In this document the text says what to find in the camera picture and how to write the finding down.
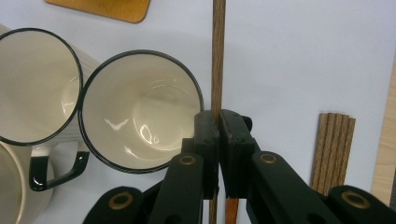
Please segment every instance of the wood grain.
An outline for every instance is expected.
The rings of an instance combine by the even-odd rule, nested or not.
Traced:
[[[320,164],[323,157],[324,139],[326,138],[327,120],[328,120],[327,114],[319,115],[317,147],[315,151],[314,170],[312,173],[312,180],[311,180],[312,189],[318,189]]]
[[[393,62],[387,106],[375,164],[371,193],[389,205],[396,168],[396,59]]]
[[[45,0],[49,4],[68,7],[120,21],[138,23],[145,19],[149,0]]]
[[[211,92],[211,110],[213,112],[215,121],[219,126],[219,115],[221,111],[222,98],[222,77],[223,77],[223,58],[224,58],[224,29],[225,29],[225,0],[213,1],[213,33],[212,33],[212,92]],[[209,201],[209,224],[217,223],[218,211],[218,195]],[[226,205],[226,219],[231,213],[236,211],[229,211],[227,213]]]
[[[312,189],[327,195],[331,188],[344,184],[354,127],[355,119],[348,115],[319,115]]]
[[[238,206],[239,206],[239,199],[228,198],[225,201],[226,224],[236,223],[236,219],[238,217]]]

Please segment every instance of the bundle of wooden sticks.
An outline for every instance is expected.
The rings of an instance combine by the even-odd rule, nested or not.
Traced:
[[[343,114],[320,114],[311,188],[327,195],[344,185],[356,120]]]

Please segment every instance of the brass grommet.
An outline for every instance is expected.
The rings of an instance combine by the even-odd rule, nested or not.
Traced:
[[[178,159],[178,162],[180,162],[183,165],[191,165],[196,162],[196,159],[193,156],[183,156],[180,159]]]
[[[367,201],[366,198],[359,195],[358,193],[353,192],[352,190],[348,190],[348,191],[341,193],[341,198],[346,203],[349,203],[350,205],[360,208],[360,209],[365,209],[365,208],[370,207],[370,203],[369,203],[369,201]]]
[[[277,162],[277,158],[274,155],[268,153],[261,154],[260,160],[262,160],[262,162],[269,164],[274,164]]]
[[[111,197],[110,201],[108,201],[108,206],[113,210],[121,210],[129,206],[133,200],[134,197],[132,194],[128,191],[124,191]]]

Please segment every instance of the white background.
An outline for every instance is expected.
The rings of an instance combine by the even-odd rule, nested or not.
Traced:
[[[152,0],[145,20],[131,24],[44,0],[2,0],[0,23],[47,29],[99,62],[131,49],[169,54],[195,75],[210,109],[212,1]],[[228,1],[225,35],[223,108],[253,119],[262,150],[283,156],[308,183],[318,114],[348,114],[357,123],[346,184],[370,191],[395,50],[396,2]],[[71,165],[68,147],[75,146],[60,146],[51,156],[56,174]],[[106,191],[145,190],[165,171],[128,175],[91,156],[82,176],[55,189],[35,223],[81,223]],[[219,223],[223,197],[221,188]],[[239,223],[248,223],[244,210],[241,205]]]

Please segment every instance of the wooden board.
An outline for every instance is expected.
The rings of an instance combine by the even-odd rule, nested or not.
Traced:
[[[68,7],[120,21],[138,23],[145,19],[149,0],[45,0],[47,3]]]
[[[372,194],[389,205],[396,168],[396,59],[393,63],[387,107],[375,164]]]

